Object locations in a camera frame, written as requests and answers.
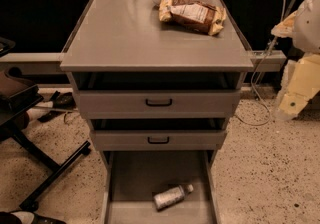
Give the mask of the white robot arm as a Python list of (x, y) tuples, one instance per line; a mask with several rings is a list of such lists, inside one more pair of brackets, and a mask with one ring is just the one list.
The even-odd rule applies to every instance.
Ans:
[(320, 92), (320, 0), (304, 0), (271, 34), (290, 37), (304, 55), (285, 67), (274, 115), (292, 120)]

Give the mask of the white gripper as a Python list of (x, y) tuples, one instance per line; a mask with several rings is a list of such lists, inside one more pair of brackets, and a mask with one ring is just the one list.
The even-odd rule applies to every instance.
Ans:
[(275, 117), (283, 121), (292, 120), (319, 92), (320, 55), (307, 53), (299, 61), (289, 60), (275, 103)]

